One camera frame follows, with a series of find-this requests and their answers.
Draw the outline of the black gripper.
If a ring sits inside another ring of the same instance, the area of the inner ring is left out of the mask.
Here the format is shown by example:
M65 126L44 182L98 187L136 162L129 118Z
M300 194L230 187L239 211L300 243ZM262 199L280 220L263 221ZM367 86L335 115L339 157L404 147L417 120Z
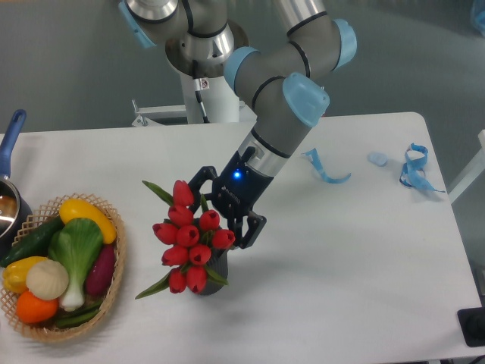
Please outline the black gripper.
M188 186L194 196L189 207L196 212L201 206L201 196L211 201L215 209L227 219L228 228L234 233L236 248L251 247L266 225L266 217L252 211L254 204L268 188L273 178L249 165L255 150L246 150L242 155L235 152L219 176L215 167L203 166L190 180ZM203 184L211 180L210 193L201 193ZM246 217L247 231L243 234L243 217Z

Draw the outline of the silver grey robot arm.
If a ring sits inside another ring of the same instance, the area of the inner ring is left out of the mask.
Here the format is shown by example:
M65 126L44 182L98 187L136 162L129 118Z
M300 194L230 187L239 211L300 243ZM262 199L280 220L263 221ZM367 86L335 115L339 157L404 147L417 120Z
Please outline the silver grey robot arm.
M263 55L237 37L224 1L121 1L120 12L145 46L165 47L171 64L193 78L224 77L256 122L221 173L202 168L190 181L227 220L236 246L251 246L266 222L254 212L269 186L330 103L316 79L355 56L356 35L321 1L278 1L287 43Z

